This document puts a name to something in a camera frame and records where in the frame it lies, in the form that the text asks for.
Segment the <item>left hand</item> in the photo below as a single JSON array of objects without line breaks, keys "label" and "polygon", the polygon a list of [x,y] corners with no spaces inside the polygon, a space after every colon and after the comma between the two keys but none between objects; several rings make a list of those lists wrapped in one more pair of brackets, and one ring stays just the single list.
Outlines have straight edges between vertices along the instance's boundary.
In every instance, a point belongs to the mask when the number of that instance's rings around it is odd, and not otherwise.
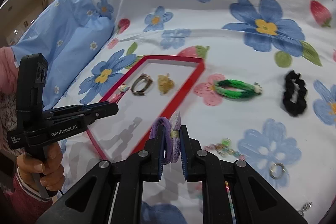
[{"label": "left hand", "polygon": [[42,173],[44,176],[40,179],[41,185],[50,191],[58,191],[65,182],[62,159],[63,154],[60,146],[58,143],[54,143],[47,150],[45,162],[34,159],[30,155],[19,155],[17,157],[18,172],[21,179],[34,190],[38,190],[38,186],[33,178],[33,173]]}]

